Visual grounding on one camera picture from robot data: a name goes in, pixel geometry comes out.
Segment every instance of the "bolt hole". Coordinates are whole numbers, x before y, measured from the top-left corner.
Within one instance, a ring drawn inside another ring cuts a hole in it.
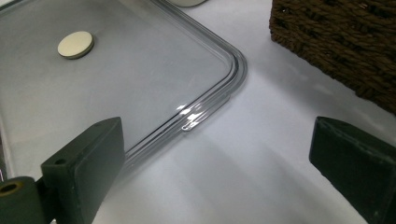
[[[16,184],[6,185],[6,186],[4,186],[4,187],[2,187],[2,188],[0,189],[0,192],[1,192],[1,193],[8,193],[8,192],[10,192],[10,191],[12,191],[12,190],[14,190],[14,189],[16,189],[16,188],[17,188],[17,185],[16,185]]]
[[[66,160],[64,160],[64,159],[59,159],[59,160],[57,160],[55,162],[55,164],[57,164],[57,165],[62,165],[62,164],[65,164],[65,163],[66,163]]]

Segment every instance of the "clear plastic tray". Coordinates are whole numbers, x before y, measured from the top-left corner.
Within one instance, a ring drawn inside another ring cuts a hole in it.
[[[23,0],[0,7],[0,127],[10,176],[121,117],[127,166],[193,129],[243,82],[243,55],[163,0]],[[77,60],[57,52],[93,35]]]

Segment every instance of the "round disc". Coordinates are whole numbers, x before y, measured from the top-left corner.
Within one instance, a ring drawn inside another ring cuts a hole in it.
[[[78,31],[65,37],[58,46],[58,52],[66,59],[77,59],[93,48],[93,37],[85,31]]]
[[[206,0],[169,0],[169,2],[175,4],[178,7],[194,7],[203,3]]]

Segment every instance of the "wicker basket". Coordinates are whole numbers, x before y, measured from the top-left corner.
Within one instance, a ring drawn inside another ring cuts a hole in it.
[[[272,39],[396,114],[395,0],[274,0]]]

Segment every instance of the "woven texture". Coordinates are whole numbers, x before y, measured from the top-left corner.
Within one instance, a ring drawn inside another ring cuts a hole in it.
[[[274,0],[272,39],[396,114],[395,0]]]

